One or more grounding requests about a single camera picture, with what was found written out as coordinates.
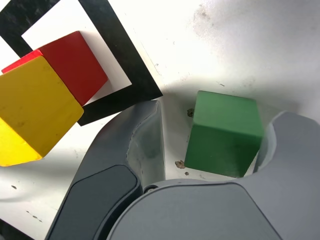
red block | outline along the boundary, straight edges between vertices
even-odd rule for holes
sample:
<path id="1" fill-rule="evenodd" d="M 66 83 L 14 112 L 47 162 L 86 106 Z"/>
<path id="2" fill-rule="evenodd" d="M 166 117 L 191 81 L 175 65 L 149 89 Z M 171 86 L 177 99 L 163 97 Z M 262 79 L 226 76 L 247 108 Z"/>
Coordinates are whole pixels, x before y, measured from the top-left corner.
<path id="1" fill-rule="evenodd" d="M 106 83 L 108 77 L 79 31 L 50 42 L 2 70 L 6 73 L 43 56 L 81 106 Z"/>

green block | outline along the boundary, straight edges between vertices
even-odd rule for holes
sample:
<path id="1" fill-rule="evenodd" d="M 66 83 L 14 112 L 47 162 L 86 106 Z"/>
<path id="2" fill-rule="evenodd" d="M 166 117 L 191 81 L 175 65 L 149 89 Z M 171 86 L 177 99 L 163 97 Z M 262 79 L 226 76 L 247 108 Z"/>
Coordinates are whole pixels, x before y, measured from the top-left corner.
<path id="1" fill-rule="evenodd" d="M 184 165 L 243 177 L 264 135 L 256 101 L 199 91 Z"/>

wooden block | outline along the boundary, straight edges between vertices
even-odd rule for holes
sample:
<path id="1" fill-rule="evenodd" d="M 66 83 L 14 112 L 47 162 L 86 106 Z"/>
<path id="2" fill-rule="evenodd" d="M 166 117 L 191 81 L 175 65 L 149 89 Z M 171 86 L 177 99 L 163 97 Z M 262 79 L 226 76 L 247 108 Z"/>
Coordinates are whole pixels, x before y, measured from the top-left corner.
<path id="1" fill-rule="evenodd" d="M 263 136 L 256 101 L 199 91 L 184 165 L 234 178 L 243 177 Z"/>
<path id="2" fill-rule="evenodd" d="M 85 105 L 106 83 L 108 77 L 79 31 L 36 49 L 10 66 L 3 73 L 43 56 L 81 106 Z"/>
<path id="3" fill-rule="evenodd" d="M 43 56 L 0 76 L 0 166 L 43 158 L 83 114 Z"/>

